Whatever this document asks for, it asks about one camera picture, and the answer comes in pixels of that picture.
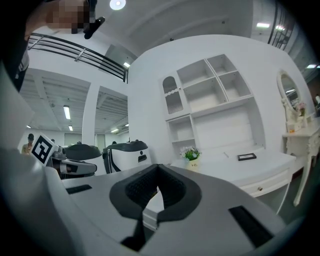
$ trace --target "ceiling light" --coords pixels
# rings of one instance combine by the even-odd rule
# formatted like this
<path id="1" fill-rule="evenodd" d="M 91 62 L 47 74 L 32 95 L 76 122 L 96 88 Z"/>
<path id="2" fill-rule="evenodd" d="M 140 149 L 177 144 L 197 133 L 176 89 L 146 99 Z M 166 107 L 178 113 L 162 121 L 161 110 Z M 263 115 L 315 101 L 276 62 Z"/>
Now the ceiling light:
<path id="1" fill-rule="evenodd" d="M 70 111 L 69 111 L 69 106 L 64 105 L 63 106 L 64 114 L 66 119 L 71 119 L 70 118 Z"/>
<path id="2" fill-rule="evenodd" d="M 270 27 L 270 24 L 267 24 L 267 23 L 258 23 L 256 25 L 257 28 L 269 28 Z"/>
<path id="3" fill-rule="evenodd" d="M 110 7 L 113 10 L 121 10 L 126 5 L 126 0 L 111 0 Z"/>
<path id="4" fill-rule="evenodd" d="M 280 30 L 280 31 L 281 31 L 281 30 L 285 30 L 285 28 L 284 28 L 283 26 L 280 26 L 280 25 L 276 26 L 275 29 L 276 29 L 276 30 Z"/>
<path id="5" fill-rule="evenodd" d="M 309 66 L 307 66 L 307 69 L 314 69 L 317 65 L 316 64 L 310 64 Z"/>

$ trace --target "white table top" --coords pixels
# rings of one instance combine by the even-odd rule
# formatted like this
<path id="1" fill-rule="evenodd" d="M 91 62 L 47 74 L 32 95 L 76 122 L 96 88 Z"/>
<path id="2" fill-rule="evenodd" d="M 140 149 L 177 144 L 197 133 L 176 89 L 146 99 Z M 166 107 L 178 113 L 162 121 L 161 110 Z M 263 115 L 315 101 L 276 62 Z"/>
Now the white table top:
<path id="1" fill-rule="evenodd" d="M 290 168 L 296 157 L 270 150 L 254 152 L 256 159 L 238 161 L 236 155 L 228 159 L 202 162 L 199 158 L 198 173 L 228 181 L 238 187 L 262 181 Z M 185 168 L 187 161 L 179 159 L 171 166 Z"/>
<path id="2" fill-rule="evenodd" d="M 285 133 L 282 135 L 285 138 L 288 137 L 311 137 L 320 129 L 320 117 L 315 118 L 312 122 L 308 123 L 307 127 L 301 128 L 298 131 L 292 133 Z"/>

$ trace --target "metal railing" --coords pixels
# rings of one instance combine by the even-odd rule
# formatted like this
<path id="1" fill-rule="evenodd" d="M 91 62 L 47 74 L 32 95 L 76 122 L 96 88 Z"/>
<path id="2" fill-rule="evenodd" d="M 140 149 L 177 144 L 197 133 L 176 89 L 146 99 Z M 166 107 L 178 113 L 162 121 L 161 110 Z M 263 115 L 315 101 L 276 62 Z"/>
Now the metal railing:
<path id="1" fill-rule="evenodd" d="M 275 1 L 274 21 L 268 44 L 285 50 L 295 27 L 294 18 Z"/>
<path id="2" fill-rule="evenodd" d="M 28 50 L 31 49 L 55 53 L 72 58 L 75 62 L 87 63 L 102 72 L 122 79 L 123 82 L 128 82 L 127 68 L 77 43 L 51 35 L 32 33 L 28 42 Z"/>

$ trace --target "oval mirror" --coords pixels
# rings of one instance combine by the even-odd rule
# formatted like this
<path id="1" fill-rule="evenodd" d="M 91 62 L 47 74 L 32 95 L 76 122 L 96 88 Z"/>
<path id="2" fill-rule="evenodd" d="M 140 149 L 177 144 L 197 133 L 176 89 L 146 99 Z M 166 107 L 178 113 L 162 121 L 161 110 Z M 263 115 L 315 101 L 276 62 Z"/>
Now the oval mirror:
<path id="1" fill-rule="evenodd" d="M 278 87 L 281 92 L 282 98 L 286 98 L 288 105 L 296 110 L 296 105 L 300 101 L 298 87 L 292 78 L 285 71 L 280 71 L 278 74 Z"/>

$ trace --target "mirror frame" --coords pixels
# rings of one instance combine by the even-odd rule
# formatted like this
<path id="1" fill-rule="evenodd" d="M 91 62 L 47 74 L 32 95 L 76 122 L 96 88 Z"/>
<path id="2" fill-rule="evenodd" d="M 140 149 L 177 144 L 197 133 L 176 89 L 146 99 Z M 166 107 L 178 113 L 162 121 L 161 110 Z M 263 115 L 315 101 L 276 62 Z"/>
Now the mirror frame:
<path id="1" fill-rule="evenodd" d="M 280 94 L 281 94 L 281 97 L 282 97 L 282 103 L 283 103 L 283 105 L 286 105 L 285 107 L 286 107 L 287 110 L 290 110 L 294 115 L 297 116 L 299 113 L 298 113 L 298 111 L 296 111 L 296 110 L 292 107 L 289 99 L 287 98 L 286 92 L 285 92 L 285 90 L 284 90 L 284 86 L 283 86 L 283 84 L 282 84 L 282 79 L 281 79 L 282 75 L 288 76 L 288 77 L 293 81 L 293 83 L 294 83 L 294 85 L 295 85 L 296 93 L 298 94 L 298 98 L 299 98 L 299 100 L 301 100 L 301 95 L 300 95 L 298 86 L 297 86 L 297 84 L 295 83 L 295 81 L 291 78 L 291 76 L 288 74 L 288 72 L 284 71 L 283 69 L 280 69 L 280 70 L 279 70 L 279 72 L 278 72 L 278 74 L 277 74 L 277 76 L 276 76 L 276 80 L 277 80 L 277 84 L 278 84 L 278 89 L 279 89 Z"/>

